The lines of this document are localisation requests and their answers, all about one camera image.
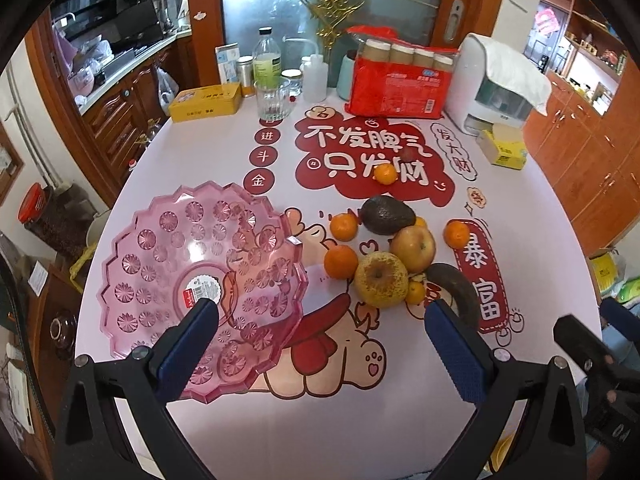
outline yellow tin box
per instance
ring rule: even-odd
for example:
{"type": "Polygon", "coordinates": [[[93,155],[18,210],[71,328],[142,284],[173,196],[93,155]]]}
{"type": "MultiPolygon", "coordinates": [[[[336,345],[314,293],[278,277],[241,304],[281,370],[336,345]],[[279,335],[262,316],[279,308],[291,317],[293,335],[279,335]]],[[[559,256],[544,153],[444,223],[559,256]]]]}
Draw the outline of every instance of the yellow tin box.
{"type": "Polygon", "coordinates": [[[180,92],[169,105],[169,114],[174,123],[233,115],[238,111],[241,100],[240,83],[203,86],[180,92]]]}

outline red sticker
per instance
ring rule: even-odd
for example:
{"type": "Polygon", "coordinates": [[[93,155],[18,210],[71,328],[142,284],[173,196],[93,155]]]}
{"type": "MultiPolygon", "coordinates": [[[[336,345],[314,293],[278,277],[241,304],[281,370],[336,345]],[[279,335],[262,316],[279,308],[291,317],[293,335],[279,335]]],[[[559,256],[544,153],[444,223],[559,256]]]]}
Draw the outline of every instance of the red sticker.
{"type": "Polygon", "coordinates": [[[260,124],[262,126],[278,126],[278,124],[280,124],[282,122],[282,120],[280,121],[265,121],[264,119],[260,119],[260,124]]]}
{"type": "Polygon", "coordinates": [[[276,128],[263,128],[255,134],[255,142],[267,146],[280,139],[280,131],[276,128]]]}
{"type": "Polygon", "coordinates": [[[473,220],[456,220],[469,227],[471,237],[464,249],[453,249],[458,268],[480,298],[480,329],[497,332],[509,324],[509,304],[494,250],[484,230],[473,220]]]}
{"type": "Polygon", "coordinates": [[[246,174],[244,178],[244,188],[251,194],[262,195],[273,187],[276,178],[270,170],[256,168],[246,174]]]}
{"type": "Polygon", "coordinates": [[[273,146],[258,146],[249,154],[249,162],[258,168],[266,168],[278,158],[278,150],[273,146]]]}
{"type": "Polygon", "coordinates": [[[305,117],[296,123],[296,146],[306,157],[298,164],[296,180],[307,189],[335,186],[342,196],[357,200],[390,193],[398,200],[428,198],[446,206],[455,184],[444,172],[444,161],[427,146],[424,134],[413,124],[389,124],[386,119],[354,117],[340,112],[327,119],[305,117]],[[415,149],[416,158],[403,162],[403,148],[415,149]],[[399,178],[391,186],[373,179],[379,164],[391,163],[399,178]]]}
{"type": "Polygon", "coordinates": [[[184,299],[184,304],[187,308],[193,308],[196,304],[196,297],[193,294],[193,291],[188,288],[182,292],[182,298],[184,299]]]}

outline drinking glass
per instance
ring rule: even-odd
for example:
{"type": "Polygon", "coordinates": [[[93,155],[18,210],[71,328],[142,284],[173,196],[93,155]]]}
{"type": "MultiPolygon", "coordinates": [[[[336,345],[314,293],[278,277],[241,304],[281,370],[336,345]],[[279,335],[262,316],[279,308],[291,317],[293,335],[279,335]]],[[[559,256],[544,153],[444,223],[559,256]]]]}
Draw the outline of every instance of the drinking glass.
{"type": "Polygon", "coordinates": [[[288,117],[293,108],[290,99],[291,79],[280,77],[276,87],[267,87],[257,82],[255,97],[258,101],[258,115],[265,121],[281,121],[288,117]]]}

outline white appliance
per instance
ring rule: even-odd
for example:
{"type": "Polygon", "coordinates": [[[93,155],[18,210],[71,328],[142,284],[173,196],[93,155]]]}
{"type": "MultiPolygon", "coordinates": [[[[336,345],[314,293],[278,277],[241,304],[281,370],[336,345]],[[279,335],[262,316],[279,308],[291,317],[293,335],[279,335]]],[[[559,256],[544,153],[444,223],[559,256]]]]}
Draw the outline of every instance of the white appliance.
{"type": "Polygon", "coordinates": [[[445,111],[460,130],[477,136],[495,123],[522,128],[533,106],[516,92],[499,86],[486,76],[486,49],[469,35],[451,79],[445,111]]]}

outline avocado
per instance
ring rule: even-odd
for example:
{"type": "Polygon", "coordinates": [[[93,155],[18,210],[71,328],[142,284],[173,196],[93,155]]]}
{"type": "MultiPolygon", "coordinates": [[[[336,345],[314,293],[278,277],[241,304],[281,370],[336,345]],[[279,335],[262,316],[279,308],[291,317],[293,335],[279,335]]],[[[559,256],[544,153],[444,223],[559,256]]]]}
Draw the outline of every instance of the avocado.
{"type": "Polygon", "coordinates": [[[391,236],[404,227],[414,225],[415,212],[392,196],[376,195],[362,205],[360,219],[372,233],[391,236]]]}
{"type": "Polygon", "coordinates": [[[480,299],[465,275],[449,264],[431,264],[426,275],[429,282],[451,294],[458,307],[460,321],[477,331],[480,327],[480,299]]]}

